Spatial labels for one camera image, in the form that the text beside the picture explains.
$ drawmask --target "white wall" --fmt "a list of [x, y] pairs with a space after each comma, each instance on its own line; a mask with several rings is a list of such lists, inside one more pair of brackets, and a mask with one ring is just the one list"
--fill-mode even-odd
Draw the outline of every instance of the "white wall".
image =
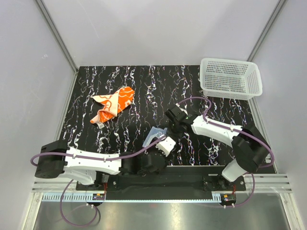
[[44, 0], [86, 65], [246, 60], [278, 0]]
[[307, 226], [307, 1], [290, 0], [254, 59], [263, 94], [257, 98], [277, 166], [287, 173]]
[[0, 225], [19, 229], [31, 156], [54, 140], [73, 72], [33, 0], [0, 7]]

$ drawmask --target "light blue plastic object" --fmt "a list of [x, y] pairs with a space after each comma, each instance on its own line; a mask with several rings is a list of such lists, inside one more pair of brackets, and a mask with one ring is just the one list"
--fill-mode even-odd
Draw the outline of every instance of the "light blue plastic object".
[[167, 128], [161, 129], [161, 128], [152, 127], [142, 147], [143, 148], [147, 147], [150, 144], [150, 142], [152, 142], [153, 138], [158, 138], [161, 135], [166, 135], [166, 132], [167, 132]]

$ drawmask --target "black tabletop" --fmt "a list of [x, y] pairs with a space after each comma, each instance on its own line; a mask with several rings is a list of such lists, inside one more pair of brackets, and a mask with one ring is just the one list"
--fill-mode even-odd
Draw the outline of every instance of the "black tabletop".
[[[61, 132], [69, 146], [100, 153], [135, 152], [151, 127], [167, 127], [164, 112], [191, 96], [203, 96], [199, 66], [96, 66], [80, 67]], [[121, 86], [135, 91], [134, 103], [99, 129], [90, 120], [102, 106], [90, 98], [113, 94]], [[233, 125], [252, 122], [248, 101], [209, 98], [208, 116]], [[207, 103], [187, 101], [188, 113], [202, 113]], [[176, 140], [170, 165], [225, 165], [233, 159], [232, 149], [209, 137], [185, 134]]]

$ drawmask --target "orange and white towel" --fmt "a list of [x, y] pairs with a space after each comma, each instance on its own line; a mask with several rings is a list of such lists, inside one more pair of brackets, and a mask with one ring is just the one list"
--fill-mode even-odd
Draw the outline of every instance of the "orange and white towel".
[[123, 87], [112, 95], [98, 95], [92, 97], [95, 101], [104, 106], [98, 110], [97, 116], [92, 120], [92, 124], [98, 124], [99, 128], [103, 128], [104, 122], [117, 116], [118, 113], [127, 108], [133, 101], [134, 90], [130, 87]]

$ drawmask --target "white plastic basket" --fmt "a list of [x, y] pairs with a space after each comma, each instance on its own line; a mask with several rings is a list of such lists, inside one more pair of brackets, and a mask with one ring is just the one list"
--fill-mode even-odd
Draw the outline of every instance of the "white plastic basket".
[[204, 58], [200, 79], [205, 96], [249, 100], [262, 94], [260, 72], [253, 62]]

